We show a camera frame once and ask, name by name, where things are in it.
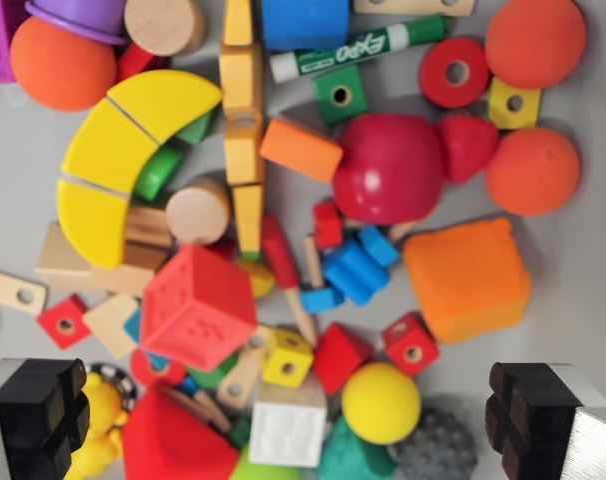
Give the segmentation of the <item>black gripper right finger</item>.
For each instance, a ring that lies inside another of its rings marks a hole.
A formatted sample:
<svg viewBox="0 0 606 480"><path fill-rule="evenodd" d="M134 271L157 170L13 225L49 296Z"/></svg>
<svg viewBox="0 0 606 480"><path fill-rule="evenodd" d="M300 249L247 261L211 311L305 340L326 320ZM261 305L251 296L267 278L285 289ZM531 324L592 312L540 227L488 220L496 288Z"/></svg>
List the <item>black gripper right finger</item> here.
<svg viewBox="0 0 606 480"><path fill-rule="evenodd" d="M509 479L606 479L606 400L567 363L489 373L485 428Z"/></svg>

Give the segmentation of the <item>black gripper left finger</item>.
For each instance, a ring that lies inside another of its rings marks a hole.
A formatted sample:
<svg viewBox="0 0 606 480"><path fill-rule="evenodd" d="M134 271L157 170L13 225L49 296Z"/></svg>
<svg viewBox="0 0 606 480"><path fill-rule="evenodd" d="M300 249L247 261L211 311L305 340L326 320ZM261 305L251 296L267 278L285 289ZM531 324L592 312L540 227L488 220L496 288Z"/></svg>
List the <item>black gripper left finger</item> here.
<svg viewBox="0 0 606 480"><path fill-rule="evenodd" d="M62 479L89 428L80 359L0 360L0 479Z"/></svg>

